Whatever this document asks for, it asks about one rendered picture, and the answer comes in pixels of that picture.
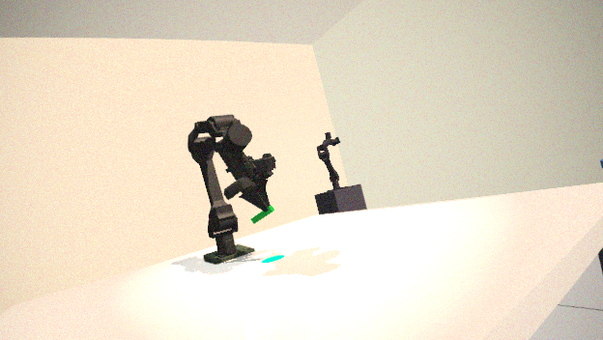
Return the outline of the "green rectangular post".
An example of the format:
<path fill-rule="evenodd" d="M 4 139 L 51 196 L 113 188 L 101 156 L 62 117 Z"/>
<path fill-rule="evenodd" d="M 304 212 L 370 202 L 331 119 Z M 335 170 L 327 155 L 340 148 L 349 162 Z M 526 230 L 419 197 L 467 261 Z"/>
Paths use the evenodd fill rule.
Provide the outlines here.
<path fill-rule="evenodd" d="M 269 210 L 267 212 L 261 211 L 250 219 L 253 225 L 274 211 L 272 205 L 270 205 L 268 209 Z"/>

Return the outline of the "cyan circle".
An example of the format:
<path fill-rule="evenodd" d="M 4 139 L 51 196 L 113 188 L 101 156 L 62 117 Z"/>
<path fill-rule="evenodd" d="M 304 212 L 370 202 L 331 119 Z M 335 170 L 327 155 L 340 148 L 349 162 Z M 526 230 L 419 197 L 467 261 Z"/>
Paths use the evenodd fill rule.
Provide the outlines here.
<path fill-rule="evenodd" d="M 276 261 L 276 260 L 281 259 L 283 257 L 284 257 L 284 255 L 275 255 L 275 256 L 266 258 L 266 259 L 262 260 L 261 262 L 262 263 L 268 263 L 268 262 Z"/>

